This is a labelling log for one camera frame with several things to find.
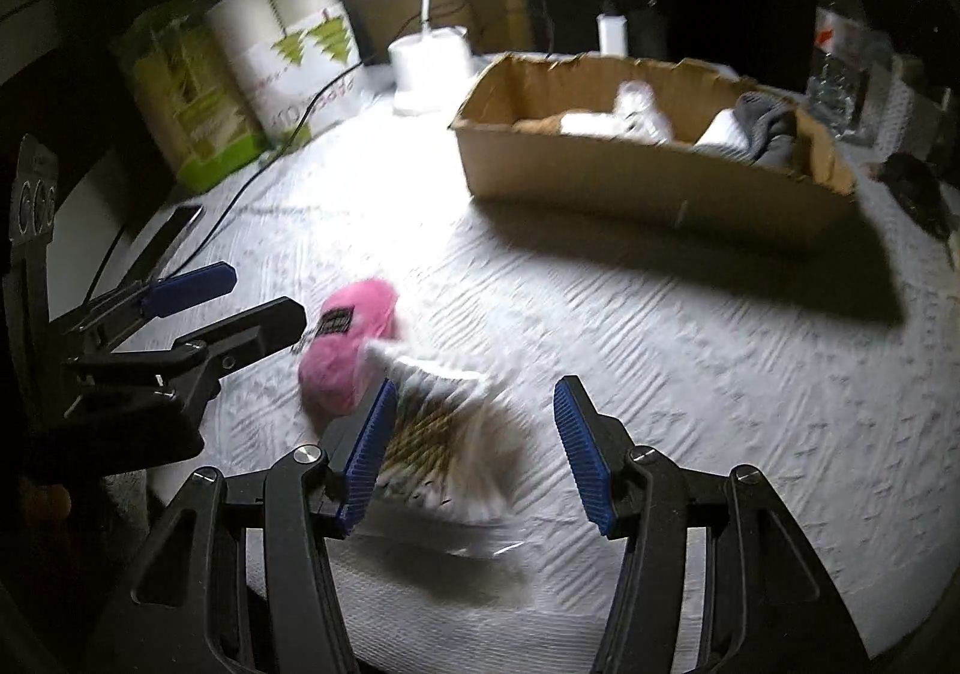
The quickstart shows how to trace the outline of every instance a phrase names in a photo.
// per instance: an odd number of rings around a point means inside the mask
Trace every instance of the white bedsheet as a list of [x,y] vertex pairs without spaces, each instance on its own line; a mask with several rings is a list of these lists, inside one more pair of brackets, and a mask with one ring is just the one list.
[[[244,177],[203,197],[208,216],[184,254]],[[445,120],[397,118],[384,100],[277,163],[237,206],[200,258],[237,268],[232,295],[156,321],[125,348],[166,348],[279,296],[313,321],[334,289],[382,276],[419,343],[512,366],[517,399],[541,421],[517,502],[531,543],[517,557],[330,546],[354,650],[385,671],[589,669],[622,544],[584,518],[553,425],[563,374],[680,466],[760,466],[876,654],[923,620],[960,559],[960,279],[883,187],[861,179],[860,191],[892,273],[856,233],[800,264],[475,206]],[[195,466],[260,470],[312,438],[298,359],[284,351],[224,381],[203,455],[152,473],[162,500]],[[696,612],[691,600],[677,670],[692,666]]]

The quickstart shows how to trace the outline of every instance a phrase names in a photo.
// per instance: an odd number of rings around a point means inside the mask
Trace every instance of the cardboard box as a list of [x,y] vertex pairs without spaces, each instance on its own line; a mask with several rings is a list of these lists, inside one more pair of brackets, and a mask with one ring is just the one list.
[[[610,112],[622,82],[642,79],[678,143],[561,136],[521,125],[567,110]],[[757,88],[707,64],[584,56],[549,62],[506,55],[479,78],[455,131],[472,195],[642,220],[698,233],[812,249],[853,209],[853,174],[832,136],[797,110],[797,171],[772,170],[693,152],[713,117]]]

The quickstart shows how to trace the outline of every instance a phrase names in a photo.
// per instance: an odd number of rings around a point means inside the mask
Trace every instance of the desk lamp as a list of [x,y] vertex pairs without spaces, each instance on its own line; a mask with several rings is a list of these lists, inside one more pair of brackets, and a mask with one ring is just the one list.
[[466,93],[473,75],[466,35],[462,27],[433,29],[430,0],[421,0],[421,31],[398,38],[389,48],[397,80],[397,113],[419,115],[443,110],[450,98]]

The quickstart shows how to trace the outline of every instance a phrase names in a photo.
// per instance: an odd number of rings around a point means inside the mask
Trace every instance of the pink yarn ball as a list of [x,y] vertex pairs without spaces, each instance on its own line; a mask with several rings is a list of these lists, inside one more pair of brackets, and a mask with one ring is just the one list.
[[[394,311],[397,291],[386,281],[372,278],[338,290],[323,302],[323,317],[335,309],[351,310],[346,332],[318,335],[299,365],[299,386],[307,412],[315,420],[353,413],[363,390],[354,390],[357,354],[363,341],[395,338]],[[340,316],[347,321],[347,312]]]

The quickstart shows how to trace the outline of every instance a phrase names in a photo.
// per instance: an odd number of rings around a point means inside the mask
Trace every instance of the bottle label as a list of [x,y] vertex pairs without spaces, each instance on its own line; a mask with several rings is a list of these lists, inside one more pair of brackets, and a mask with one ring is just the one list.
[[843,59],[850,67],[859,68],[863,25],[833,11],[818,8],[817,35],[813,45],[832,57]]

